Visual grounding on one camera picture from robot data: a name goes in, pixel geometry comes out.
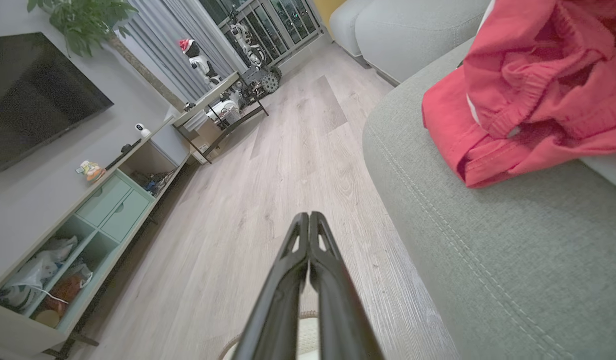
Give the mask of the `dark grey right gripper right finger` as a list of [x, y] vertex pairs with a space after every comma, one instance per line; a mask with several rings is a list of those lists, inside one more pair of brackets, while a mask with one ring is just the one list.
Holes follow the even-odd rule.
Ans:
[[328, 221], [316, 211], [310, 215], [310, 271], [318, 293], [320, 358], [384, 359]]

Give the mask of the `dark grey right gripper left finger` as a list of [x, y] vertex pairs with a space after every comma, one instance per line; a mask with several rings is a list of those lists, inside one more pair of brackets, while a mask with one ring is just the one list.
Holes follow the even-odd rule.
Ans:
[[234, 360], [297, 357], [299, 303], [308, 269], [308, 230], [308, 214], [297, 214], [241, 333]]

